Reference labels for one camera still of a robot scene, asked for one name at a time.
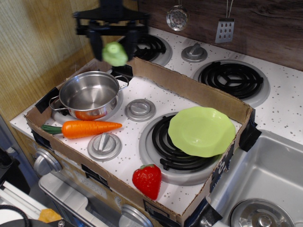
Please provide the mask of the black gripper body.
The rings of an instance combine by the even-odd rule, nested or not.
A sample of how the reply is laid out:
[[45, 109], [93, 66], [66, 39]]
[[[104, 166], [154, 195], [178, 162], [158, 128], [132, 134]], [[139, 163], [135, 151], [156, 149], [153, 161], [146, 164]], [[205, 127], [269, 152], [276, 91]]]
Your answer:
[[73, 13], [77, 35], [148, 33], [149, 14], [123, 6], [121, 0], [100, 0], [99, 7]]

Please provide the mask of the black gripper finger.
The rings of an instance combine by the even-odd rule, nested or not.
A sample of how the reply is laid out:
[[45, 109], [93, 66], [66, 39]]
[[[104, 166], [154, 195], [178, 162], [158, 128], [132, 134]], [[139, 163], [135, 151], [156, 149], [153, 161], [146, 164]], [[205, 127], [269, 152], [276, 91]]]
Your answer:
[[127, 54], [128, 61], [132, 60], [134, 57], [134, 51], [140, 36], [141, 34], [139, 30], [130, 30], [125, 35], [125, 43], [123, 44], [123, 46]]
[[95, 58], [102, 61], [103, 42], [101, 36], [97, 32], [89, 32], [88, 37]]

